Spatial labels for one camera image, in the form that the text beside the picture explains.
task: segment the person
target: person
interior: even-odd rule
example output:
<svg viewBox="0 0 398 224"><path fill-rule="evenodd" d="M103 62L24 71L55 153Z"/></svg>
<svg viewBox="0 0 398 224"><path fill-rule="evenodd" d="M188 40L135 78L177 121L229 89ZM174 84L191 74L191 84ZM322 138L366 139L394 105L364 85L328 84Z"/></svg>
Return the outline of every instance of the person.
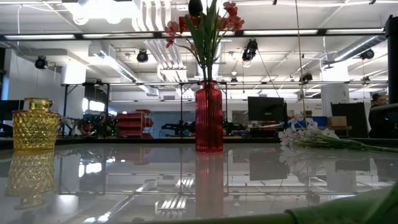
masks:
<svg viewBox="0 0 398 224"><path fill-rule="evenodd" d="M369 112L369 124L371 131L369 132L370 138L389 138L391 131L394 128L392 123L386 120L386 112L374 111L373 108L387 104L387 97L378 93L372 96L373 105Z"/></svg>

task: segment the cable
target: cable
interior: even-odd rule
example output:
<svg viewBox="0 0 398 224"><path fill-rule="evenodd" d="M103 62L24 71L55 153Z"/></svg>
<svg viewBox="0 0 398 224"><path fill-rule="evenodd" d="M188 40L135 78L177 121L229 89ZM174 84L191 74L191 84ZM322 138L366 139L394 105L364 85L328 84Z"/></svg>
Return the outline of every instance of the cable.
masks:
<svg viewBox="0 0 398 224"><path fill-rule="evenodd" d="M267 69L266 65L264 64L264 61L262 60L262 57L261 57L261 54L260 54L260 51L259 51L259 49L257 49L257 51L259 52L259 55L260 55L260 58L261 58L262 65L263 65L263 66L264 66L264 68L266 69L266 72L267 72L267 75L268 75L269 81L272 83L272 87L274 88L274 90L275 90L275 92L276 92L276 95L278 95L278 98L280 98L280 96L279 96L279 93L278 93L278 90L276 89L276 87L275 87L275 85L274 85L274 82L272 81L272 78L271 78L271 76L270 76L270 75L269 75L269 73L268 73L268 69Z"/></svg>
<svg viewBox="0 0 398 224"><path fill-rule="evenodd" d="M299 25L299 7L297 6L297 0L295 0L296 3L296 18L297 18L297 37L298 37L298 52L301 55L301 43L300 43L300 25ZM300 68L302 68L302 61L300 57ZM307 127L307 115L305 115L305 93L304 93L304 79L303 79L303 69L300 69L300 74L301 74L301 93L303 95L303 115L304 115L304 124L305 127Z"/></svg>
<svg viewBox="0 0 398 224"><path fill-rule="evenodd" d="M67 10L67 9L59 9L59 10L57 10L57 9L41 9L41 8L37 8L34 6L28 6L28 5L24 5L23 7L29 7L31 9L36 9L36 10L40 10L40 11L44 11L44 12L69 12L69 10Z"/></svg>

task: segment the white wall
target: white wall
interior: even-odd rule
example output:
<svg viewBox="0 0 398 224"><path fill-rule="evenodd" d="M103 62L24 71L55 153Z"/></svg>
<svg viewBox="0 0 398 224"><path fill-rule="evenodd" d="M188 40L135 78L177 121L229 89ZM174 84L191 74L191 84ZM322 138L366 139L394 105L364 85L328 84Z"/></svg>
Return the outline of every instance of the white wall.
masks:
<svg viewBox="0 0 398 224"><path fill-rule="evenodd" d="M50 98L53 106L50 110L63 113L65 88L60 85L61 75L51 70L38 70L34 63L16 55L9 49L6 52L6 79L8 92L5 100L23 100L26 97ZM68 96L67 116L81 118L81 104L84 88L77 87Z"/></svg>

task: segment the ceiling light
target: ceiling light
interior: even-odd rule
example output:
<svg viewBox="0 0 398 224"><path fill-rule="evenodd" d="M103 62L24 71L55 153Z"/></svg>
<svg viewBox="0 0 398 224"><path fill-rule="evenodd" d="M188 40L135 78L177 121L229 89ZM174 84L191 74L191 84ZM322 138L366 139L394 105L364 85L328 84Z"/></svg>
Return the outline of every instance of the ceiling light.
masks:
<svg viewBox="0 0 398 224"><path fill-rule="evenodd" d="M153 33L136 32L127 34L83 34L85 39L101 39L101 38L136 38L136 37L153 37Z"/></svg>
<svg viewBox="0 0 398 224"><path fill-rule="evenodd" d="M316 34L318 30L300 30L302 34ZM297 35L297 30L247 30L243 31L244 35Z"/></svg>
<svg viewBox="0 0 398 224"><path fill-rule="evenodd" d="M256 56L257 49L257 41L255 39L249 40L249 43L242 54L243 62L250 62L254 58L254 56Z"/></svg>
<svg viewBox="0 0 398 224"><path fill-rule="evenodd" d="M377 29L329 29L326 34L374 34L383 33L383 28Z"/></svg>
<svg viewBox="0 0 398 224"><path fill-rule="evenodd" d="M62 40L76 39L73 34L48 34L48 35L5 35L7 40Z"/></svg>

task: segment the ventilation duct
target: ventilation duct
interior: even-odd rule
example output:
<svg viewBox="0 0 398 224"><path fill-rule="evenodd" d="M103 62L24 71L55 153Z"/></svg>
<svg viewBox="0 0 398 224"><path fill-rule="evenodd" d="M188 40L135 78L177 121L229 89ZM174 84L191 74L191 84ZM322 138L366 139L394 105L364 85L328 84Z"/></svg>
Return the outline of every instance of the ventilation duct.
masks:
<svg viewBox="0 0 398 224"><path fill-rule="evenodd" d="M342 62L345 60L348 60L354 56L357 56L367 50L369 50L372 47L375 47L376 45L384 42L387 40L383 36L372 36L372 37L362 37L356 42L350 44L343 50L340 50L339 52L335 53L334 55L331 56L333 60L323 62L324 65L328 64L333 64L337 62ZM315 58L319 58L319 60L323 60L325 58L326 54L325 53L320 53ZM305 65L303 65L303 68L306 68L307 70L311 70L315 67L319 66L319 60L318 59L313 59L307 62Z"/></svg>
<svg viewBox="0 0 398 224"><path fill-rule="evenodd" d="M387 38L383 36L373 36L373 37L362 37L356 42L352 43L348 47L344 48L337 52L334 56L334 62L342 62L349 58L352 58L356 55L359 55L368 49L376 46L387 40Z"/></svg>
<svg viewBox="0 0 398 224"><path fill-rule="evenodd" d="M117 71L122 77L126 77L128 80L132 82L140 82L137 79L137 75L128 68L123 62L116 59L116 51L112 46L108 46L108 50L106 54L104 50L102 50L103 46L101 44L90 44L89 45L89 54L93 54L99 58L103 59L103 63L109 65L115 71ZM150 86L139 85L140 89L144 90L147 93L147 96L159 96L159 90L152 88Z"/></svg>

